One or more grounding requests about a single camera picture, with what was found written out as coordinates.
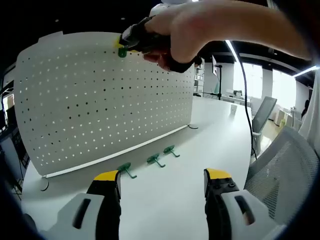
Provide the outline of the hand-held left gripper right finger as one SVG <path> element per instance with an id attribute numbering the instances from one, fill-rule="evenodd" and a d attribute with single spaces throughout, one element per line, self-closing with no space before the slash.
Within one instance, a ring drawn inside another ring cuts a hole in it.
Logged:
<path id="1" fill-rule="evenodd" d="M 286 228 L 247 190 L 240 190 L 223 170 L 204 169 L 204 197 L 210 240 L 276 240 Z"/>

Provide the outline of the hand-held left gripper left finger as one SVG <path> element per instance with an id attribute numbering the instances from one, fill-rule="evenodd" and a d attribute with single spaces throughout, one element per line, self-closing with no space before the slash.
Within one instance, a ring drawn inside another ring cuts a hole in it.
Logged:
<path id="1" fill-rule="evenodd" d="M 47 240 L 118 240 L 121 216 L 121 174 L 96 176 L 86 193 L 73 197 L 46 231 Z"/>

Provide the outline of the person's right hand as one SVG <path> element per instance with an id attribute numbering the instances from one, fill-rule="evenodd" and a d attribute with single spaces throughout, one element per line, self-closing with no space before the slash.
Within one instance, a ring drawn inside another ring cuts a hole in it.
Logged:
<path id="1" fill-rule="evenodd" d="M 143 54 L 143 58 L 156 63 L 166 71 L 173 71 L 172 61 L 187 64 L 206 44 L 197 31 L 203 23 L 197 23 L 198 17 L 206 9 L 204 1 L 188 2 L 174 5 L 145 23 L 148 33 L 169 36 L 170 46 L 155 46 L 153 50 Z"/>

